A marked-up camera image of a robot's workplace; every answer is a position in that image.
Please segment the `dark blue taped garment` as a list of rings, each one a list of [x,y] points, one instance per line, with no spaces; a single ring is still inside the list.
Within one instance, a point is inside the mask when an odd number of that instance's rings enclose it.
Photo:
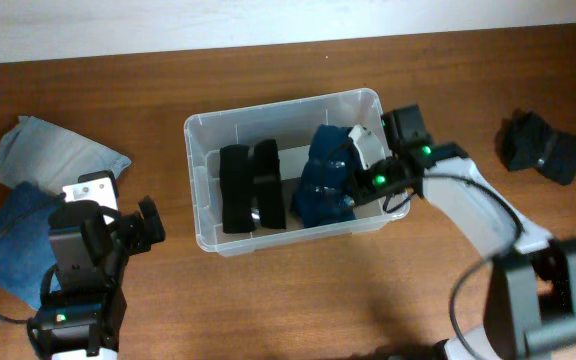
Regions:
[[[291,211],[304,228],[356,219],[349,176],[358,164],[350,131],[350,127],[320,125],[314,134],[291,202]]]

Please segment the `black taped garment bundle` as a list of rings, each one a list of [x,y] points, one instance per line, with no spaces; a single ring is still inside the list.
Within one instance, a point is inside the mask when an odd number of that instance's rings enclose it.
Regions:
[[[510,172],[534,169],[562,186],[576,177],[576,135],[553,128],[535,112],[519,111],[505,120],[497,149]]]

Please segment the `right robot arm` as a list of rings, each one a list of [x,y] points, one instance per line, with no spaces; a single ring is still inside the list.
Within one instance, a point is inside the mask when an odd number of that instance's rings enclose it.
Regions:
[[[411,190],[442,211],[481,258],[449,298],[452,339],[438,359],[548,359],[576,345],[576,238],[556,239],[511,206],[456,143],[434,143],[418,106],[381,115],[378,133],[354,126],[348,145],[359,162],[350,175],[352,203],[364,205]],[[481,325],[458,326],[456,299],[466,280],[488,266]]]

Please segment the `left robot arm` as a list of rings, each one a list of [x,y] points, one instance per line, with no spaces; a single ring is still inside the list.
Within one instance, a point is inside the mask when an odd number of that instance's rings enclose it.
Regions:
[[[154,201],[131,214],[93,200],[67,202],[49,216],[56,263],[40,287],[40,308],[26,322],[40,359],[116,359],[127,309],[122,282],[129,258],[165,240]]]

